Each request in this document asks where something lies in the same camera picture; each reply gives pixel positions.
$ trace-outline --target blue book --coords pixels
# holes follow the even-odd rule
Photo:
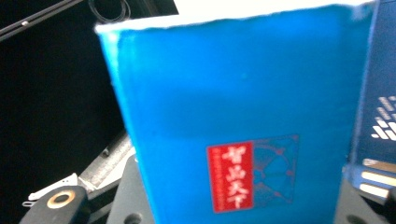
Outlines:
[[[97,26],[156,223],[332,223],[374,8]]]

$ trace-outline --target white plastic piece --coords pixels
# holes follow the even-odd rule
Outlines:
[[[28,197],[29,201],[35,201],[52,191],[62,186],[76,186],[78,184],[78,177],[76,174],[72,174],[65,179],[62,179],[48,187],[39,190],[38,192],[31,193]]]
[[[380,187],[368,185],[368,184],[361,184],[360,189],[364,192],[376,195],[378,197],[387,198],[389,191],[387,189],[383,189]]]
[[[22,206],[23,207],[33,207],[35,205],[35,202],[23,202]]]

